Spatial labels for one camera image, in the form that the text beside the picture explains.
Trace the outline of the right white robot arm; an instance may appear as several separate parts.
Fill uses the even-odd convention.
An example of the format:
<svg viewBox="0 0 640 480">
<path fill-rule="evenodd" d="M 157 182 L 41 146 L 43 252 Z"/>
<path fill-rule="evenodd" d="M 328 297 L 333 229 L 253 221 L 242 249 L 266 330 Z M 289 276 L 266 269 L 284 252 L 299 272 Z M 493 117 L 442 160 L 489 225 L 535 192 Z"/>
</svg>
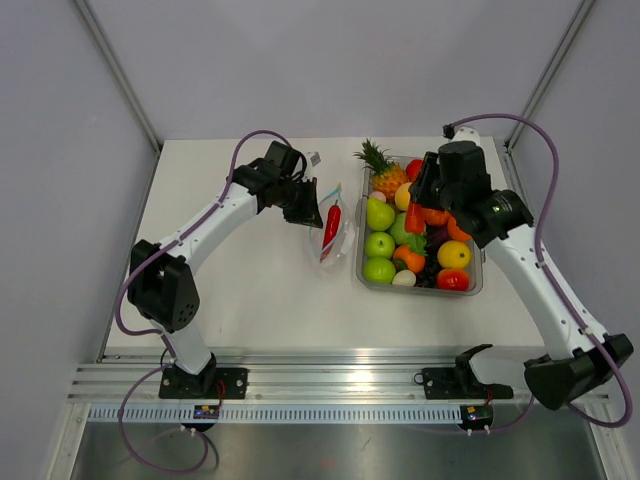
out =
<svg viewBox="0 0 640 480">
<path fill-rule="evenodd" d="M 524 363 L 524 381 L 557 410 L 618 374 L 634 352 L 586 311 L 551 258 L 535 244 L 534 218 L 512 190 L 491 185 L 483 149 L 471 140 L 441 146 L 430 190 L 506 275 L 543 339 L 542 356 Z"/>
</svg>

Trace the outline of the orange carrot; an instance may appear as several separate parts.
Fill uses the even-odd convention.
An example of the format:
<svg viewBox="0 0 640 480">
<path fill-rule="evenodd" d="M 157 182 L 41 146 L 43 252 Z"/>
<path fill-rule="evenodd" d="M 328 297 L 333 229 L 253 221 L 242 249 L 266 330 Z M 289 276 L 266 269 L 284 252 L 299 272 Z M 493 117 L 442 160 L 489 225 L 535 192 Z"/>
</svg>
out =
<svg viewBox="0 0 640 480">
<path fill-rule="evenodd" d="M 405 217 L 405 230 L 410 234 L 422 235 L 425 231 L 425 220 L 422 207 L 412 201 L 409 202 Z"/>
</svg>

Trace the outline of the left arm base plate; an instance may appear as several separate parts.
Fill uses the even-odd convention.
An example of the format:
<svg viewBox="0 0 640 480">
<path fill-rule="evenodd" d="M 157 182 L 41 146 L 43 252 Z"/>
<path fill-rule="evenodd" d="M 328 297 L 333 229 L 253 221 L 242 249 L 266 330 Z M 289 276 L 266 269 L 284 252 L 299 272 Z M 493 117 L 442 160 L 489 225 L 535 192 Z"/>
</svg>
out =
<svg viewBox="0 0 640 480">
<path fill-rule="evenodd" d="M 158 396 L 169 400 L 241 400 L 246 396 L 249 370 L 216 367 L 198 375 L 169 367 L 162 373 Z"/>
</svg>

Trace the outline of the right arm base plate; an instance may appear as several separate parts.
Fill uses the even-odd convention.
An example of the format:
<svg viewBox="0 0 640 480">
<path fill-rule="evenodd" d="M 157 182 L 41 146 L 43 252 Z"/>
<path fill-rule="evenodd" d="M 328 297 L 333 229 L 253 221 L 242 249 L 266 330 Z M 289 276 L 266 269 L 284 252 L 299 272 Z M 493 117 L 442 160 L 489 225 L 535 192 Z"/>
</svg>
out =
<svg viewBox="0 0 640 480">
<path fill-rule="evenodd" d="M 509 400 L 514 397 L 510 386 L 483 384 L 467 370 L 457 367 L 427 367 L 413 376 L 423 388 L 427 400 Z"/>
</svg>

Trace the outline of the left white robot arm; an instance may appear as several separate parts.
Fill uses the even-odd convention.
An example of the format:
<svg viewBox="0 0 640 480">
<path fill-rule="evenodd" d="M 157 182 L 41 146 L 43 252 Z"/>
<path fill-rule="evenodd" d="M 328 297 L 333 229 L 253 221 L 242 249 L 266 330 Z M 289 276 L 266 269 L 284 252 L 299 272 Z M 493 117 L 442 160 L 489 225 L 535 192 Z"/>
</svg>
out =
<svg viewBox="0 0 640 480">
<path fill-rule="evenodd" d="M 139 235 L 157 242 L 222 189 L 231 161 L 250 162 L 265 139 L 171 140 L 164 146 Z M 436 298 L 370 290 L 355 257 L 332 267 L 314 263 L 308 231 L 277 208 L 235 230 L 194 271 L 200 308 L 194 329 L 217 355 L 309 357 L 405 354 L 439 344 Z"/>
</svg>

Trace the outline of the clear zip top bag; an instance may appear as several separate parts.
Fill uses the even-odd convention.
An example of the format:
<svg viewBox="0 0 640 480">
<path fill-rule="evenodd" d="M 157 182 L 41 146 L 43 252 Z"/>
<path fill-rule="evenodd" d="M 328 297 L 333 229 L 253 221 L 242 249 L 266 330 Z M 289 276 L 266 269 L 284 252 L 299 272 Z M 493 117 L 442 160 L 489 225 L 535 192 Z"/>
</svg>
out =
<svg viewBox="0 0 640 480">
<path fill-rule="evenodd" d="M 344 199 L 341 184 L 319 202 L 321 229 L 308 228 L 308 253 L 311 264 L 326 274 L 337 273 L 351 251 L 356 229 L 353 215 Z"/>
</svg>

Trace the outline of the red chili pepper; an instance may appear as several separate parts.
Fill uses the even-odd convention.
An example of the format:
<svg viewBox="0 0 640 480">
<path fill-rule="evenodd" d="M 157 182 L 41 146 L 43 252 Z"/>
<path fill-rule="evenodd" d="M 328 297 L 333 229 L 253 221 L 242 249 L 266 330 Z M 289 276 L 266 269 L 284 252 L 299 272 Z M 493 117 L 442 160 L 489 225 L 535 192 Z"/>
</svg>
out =
<svg viewBox="0 0 640 480">
<path fill-rule="evenodd" d="M 341 225 L 341 208 L 335 202 L 328 210 L 322 247 L 326 249 L 336 237 Z"/>
</svg>

